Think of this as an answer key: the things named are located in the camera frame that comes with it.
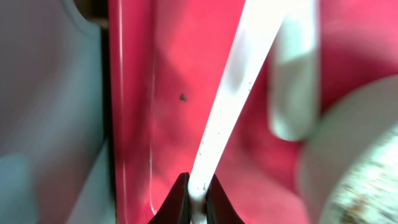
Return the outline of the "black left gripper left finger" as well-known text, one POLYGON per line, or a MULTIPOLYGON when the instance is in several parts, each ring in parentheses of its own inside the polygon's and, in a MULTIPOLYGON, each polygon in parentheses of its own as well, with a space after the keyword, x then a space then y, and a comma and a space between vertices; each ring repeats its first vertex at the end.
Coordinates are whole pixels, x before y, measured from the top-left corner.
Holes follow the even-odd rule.
POLYGON ((148 224, 190 224, 189 173, 181 173, 148 224))

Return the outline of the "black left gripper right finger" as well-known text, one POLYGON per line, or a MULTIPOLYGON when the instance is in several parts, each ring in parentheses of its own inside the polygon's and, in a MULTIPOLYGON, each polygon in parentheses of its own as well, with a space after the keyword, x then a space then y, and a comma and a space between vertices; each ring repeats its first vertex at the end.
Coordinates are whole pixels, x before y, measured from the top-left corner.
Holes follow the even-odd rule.
POLYGON ((244 224, 216 175, 206 194, 206 218, 208 224, 244 224))

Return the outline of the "rice and food scraps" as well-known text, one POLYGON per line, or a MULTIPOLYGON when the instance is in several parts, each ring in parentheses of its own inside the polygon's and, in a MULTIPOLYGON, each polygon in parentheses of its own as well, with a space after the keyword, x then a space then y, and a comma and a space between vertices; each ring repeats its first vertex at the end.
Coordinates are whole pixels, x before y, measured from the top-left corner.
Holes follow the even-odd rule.
POLYGON ((354 162, 332 191, 321 224, 397 224, 397 126, 354 162))

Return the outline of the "white plastic spoon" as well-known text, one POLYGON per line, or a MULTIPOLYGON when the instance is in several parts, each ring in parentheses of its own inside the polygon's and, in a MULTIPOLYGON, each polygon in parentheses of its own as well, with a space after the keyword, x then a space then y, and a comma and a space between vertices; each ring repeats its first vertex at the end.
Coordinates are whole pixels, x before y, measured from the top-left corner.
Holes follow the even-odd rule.
POLYGON ((288 1, 274 41, 270 126, 286 141, 305 139, 319 115, 320 28, 318 0, 288 1))

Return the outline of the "mint green bowl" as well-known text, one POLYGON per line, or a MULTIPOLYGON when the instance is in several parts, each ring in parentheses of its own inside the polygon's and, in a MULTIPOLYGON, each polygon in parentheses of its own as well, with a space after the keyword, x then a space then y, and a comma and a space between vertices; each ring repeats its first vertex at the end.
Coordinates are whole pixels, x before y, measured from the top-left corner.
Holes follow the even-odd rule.
POLYGON ((381 135, 397 126, 397 77, 359 87, 334 104, 302 149, 297 185, 310 223, 319 223, 338 182, 381 135))

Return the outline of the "white plastic fork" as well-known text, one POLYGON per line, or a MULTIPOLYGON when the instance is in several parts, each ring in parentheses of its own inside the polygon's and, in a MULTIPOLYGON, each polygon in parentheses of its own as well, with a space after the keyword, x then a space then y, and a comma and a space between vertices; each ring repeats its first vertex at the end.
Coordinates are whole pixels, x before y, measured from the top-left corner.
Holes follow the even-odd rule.
POLYGON ((188 181, 191 222, 204 224, 205 195, 286 15, 283 0, 246 0, 188 181))

